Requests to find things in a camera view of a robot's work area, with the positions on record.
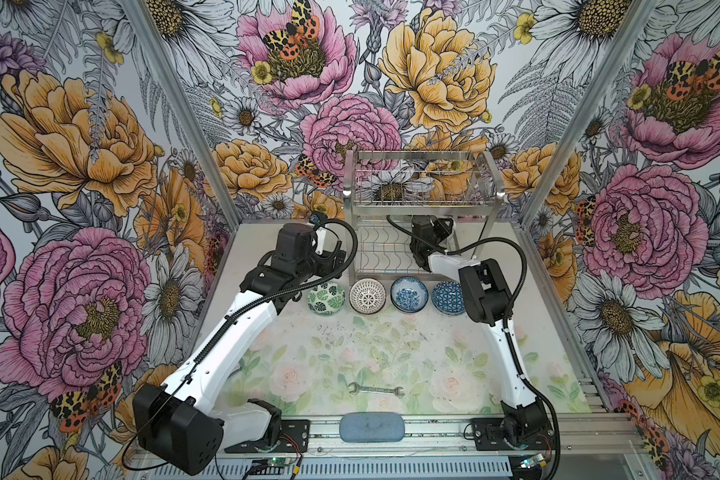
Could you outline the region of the blue floral porcelain bowl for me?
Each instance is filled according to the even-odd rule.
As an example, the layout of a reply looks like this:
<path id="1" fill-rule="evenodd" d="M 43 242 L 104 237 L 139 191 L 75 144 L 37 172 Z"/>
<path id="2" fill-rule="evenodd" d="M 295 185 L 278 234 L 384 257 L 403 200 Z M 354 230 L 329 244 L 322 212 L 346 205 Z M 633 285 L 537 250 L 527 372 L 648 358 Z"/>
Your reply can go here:
<path id="1" fill-rule="evenodd" d="M 400 277 L 390 287 L 393 305 L 404 313 L 417 313 L 424 309 L 429 301 L 426 285 L 414 277 Z"/>

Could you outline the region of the white maroon triangle bowl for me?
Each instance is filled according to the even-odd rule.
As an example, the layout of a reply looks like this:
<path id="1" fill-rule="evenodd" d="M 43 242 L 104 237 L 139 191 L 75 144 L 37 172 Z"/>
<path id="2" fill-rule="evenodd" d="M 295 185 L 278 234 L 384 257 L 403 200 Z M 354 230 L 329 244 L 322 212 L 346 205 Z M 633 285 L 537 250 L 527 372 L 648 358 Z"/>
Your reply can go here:
<path id="1" fill-rule="evenodd" d="M 384 285 L 373 278 L 357 280 L 349 292 L 350 306 L 361 315 L 379 313 L 386 304 Z"/>

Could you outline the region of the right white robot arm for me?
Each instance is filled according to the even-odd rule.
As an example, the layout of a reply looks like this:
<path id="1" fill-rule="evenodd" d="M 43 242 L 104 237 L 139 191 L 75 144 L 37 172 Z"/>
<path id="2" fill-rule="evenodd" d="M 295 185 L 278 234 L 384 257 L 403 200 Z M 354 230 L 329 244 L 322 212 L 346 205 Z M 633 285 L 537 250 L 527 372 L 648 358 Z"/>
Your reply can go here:
<path id="1" fill-rule="evenodd" d="M 556 414 L 544 395 L 532 385 L 515 335 L 513 308 L 525 284 L 528 262 L 517 242 L 502 237 L 486 237 L 463 248 L 449 250 L 445 241 L 453 221 L 428 215 L 411 218 L 410 250 L 417 265 L 430 273 L 455 281 L 462 291 L 467 316 L 484 331 L 490 341 L 493 364 L 501 369 L 500 405 L 504 418 L 502 436 L 510 447 L 523 448 L 536 436 L 554 427 Z M 511 247 L 520 260 L 519 280 L 511 288 L 497 260 L 468 259 L 464 253 L 485 244 Z"/>

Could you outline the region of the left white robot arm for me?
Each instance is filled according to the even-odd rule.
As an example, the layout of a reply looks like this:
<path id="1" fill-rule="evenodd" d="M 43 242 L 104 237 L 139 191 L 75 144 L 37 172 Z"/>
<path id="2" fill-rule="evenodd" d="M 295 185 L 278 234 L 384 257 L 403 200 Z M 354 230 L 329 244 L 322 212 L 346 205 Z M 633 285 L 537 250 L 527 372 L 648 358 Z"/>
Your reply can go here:
<path id="1" fill-rule="evenodd" d="M 201 473 L 219 451 L 239 444 L 273 449 L 282 437 L 282 413 L 258 399 L 227 414 L 214 410 L 227 379 L 254 340 L 301 292 L 338 279 L 353 264 L 359 240 L 353 227 L 347 247 L 324 247 L 333 221 L 314 215 L 286 223 L 244 277 L 231 306 L 210 335 L 161 384 L 145 384 L 133 397 L 133 443 L 189 475 Z"/>

